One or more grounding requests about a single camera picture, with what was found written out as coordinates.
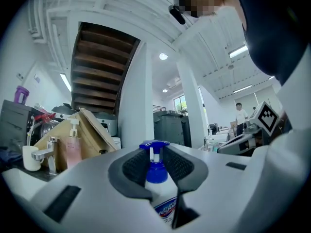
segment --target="white cup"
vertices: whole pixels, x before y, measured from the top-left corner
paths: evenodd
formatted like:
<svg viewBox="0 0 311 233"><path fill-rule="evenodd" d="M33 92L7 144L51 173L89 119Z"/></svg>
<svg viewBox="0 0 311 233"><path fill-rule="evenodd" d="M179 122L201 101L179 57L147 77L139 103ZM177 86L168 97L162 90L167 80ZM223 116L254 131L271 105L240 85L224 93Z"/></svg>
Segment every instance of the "white cup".
<svg viewBox="0 0 311 233"><path fill-rule="evenodd" d="M37 150L39 149L34 146L23 146L23 163L24 167L28 171L38 171L41 168L41 163L43 160L37 161L31 156L32 152Z"/></svg>

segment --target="ceiling light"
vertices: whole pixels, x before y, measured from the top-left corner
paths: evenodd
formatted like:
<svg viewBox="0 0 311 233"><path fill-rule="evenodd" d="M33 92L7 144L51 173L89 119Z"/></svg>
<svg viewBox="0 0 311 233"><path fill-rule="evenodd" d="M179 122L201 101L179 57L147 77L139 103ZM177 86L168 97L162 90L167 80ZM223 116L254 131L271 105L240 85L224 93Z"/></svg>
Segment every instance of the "ceiling light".
<svg viewBox="0 0 311 233"><path fill-rule="evenodd" d="M70 84L69 84L69 82L68 82L68 79L67 79L66 75L65 75L64 73L61 73L60 76L62 77L62 79L63 79L65 85L66 85L67 88L68 88L68 90L71 91L71 86L70 86Z"/></svg>
<svg viewBox="0 0 311 233"><path fill-rule="evenodd" d="M161 53L159 57L161 60L166 60L168 56L165 53Z"/></svg>
<svg viewBox="0 0 311 233"><path fill-rule="evenodd" d="M248 50L247 46L243 46L243 47L241 47L241 48L239 48L237 50L234 50L233 52L229 53L229 57L233 58L233 57L235 57L235 56L239 55L240 53L243 53L243 52L245 52L247 50Z"/></svg>
<svg viewBox="0 0 311 233"><path fill-rule="evenodd" d="M249 86L244 87L244 88L242 88L242 89L240 89L240 90L236 90L236 91L234 91L233 93L237 93L237 92L239 92L239 91L243 91L243 90L246 90L246 89L251 88L251 87L252 87L252 85L249 85Z"/></svg>

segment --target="window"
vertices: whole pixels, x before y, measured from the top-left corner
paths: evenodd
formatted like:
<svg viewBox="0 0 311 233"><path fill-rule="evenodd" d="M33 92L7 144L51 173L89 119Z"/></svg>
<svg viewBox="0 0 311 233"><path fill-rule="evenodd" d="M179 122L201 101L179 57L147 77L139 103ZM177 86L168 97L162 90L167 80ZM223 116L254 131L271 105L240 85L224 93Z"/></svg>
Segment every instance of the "window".
<svg viewBox="0 0 311 233"><path fill-rule="evenodd" d="M187 105L186 105L185 95L182 95L182 96L174 99L174 105L175 105L176 111L179 111L182 113L187 113Z"/></svg>

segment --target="ceiling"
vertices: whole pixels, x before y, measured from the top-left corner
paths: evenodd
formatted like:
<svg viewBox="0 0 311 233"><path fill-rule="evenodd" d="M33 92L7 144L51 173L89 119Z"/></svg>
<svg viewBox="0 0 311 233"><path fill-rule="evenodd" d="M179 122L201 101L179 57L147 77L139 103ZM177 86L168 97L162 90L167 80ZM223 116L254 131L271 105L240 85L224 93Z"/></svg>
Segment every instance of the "ceiling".
<svg viewBox="0 0 311 233"><path fill-rule="evenodd" d="M262 89L270 85L251 61L248 52L230 59L229 52L244 44L242 24L233 8L225 7L216 16L186 18L180 25L168 12L173 0L31 0L30 25L36 43L42 44L47 62L55 71L70 77L72 46L79 21L102 19L114 27L152 45L153 88L167 88L178 78L176 61L184 56L198 84L216 99L225 99L233 91L252 84ZM169 58L159 59L161 52ZM181 85L168 89L171 96Z"/></svg>

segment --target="cardboard box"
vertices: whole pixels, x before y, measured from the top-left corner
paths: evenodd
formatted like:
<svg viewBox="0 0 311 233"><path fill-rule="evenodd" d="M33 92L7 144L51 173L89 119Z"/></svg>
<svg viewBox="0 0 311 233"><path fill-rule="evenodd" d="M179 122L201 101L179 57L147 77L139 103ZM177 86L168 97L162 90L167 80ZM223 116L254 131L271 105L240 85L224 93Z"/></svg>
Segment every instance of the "cardboard box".
<svg viewBox="0 0 311 233"><path fill-rule="evenodd" d="M79 120L77 132L78 137L81 139L80 144L82 159L101 155L101 150L112 152L117 149L117 146L110 134L90 111L81 109L80 112L71 115L70 118ZM64 120L35 144L35 147L39 148L39 150L44 150L47 147L47 141L50 136L58 138L55 163L56 169L59 171L67 169L66 137L69 136L70 129L70 121ZM43 165L48 165L47 160L43 162Z"/></svg>

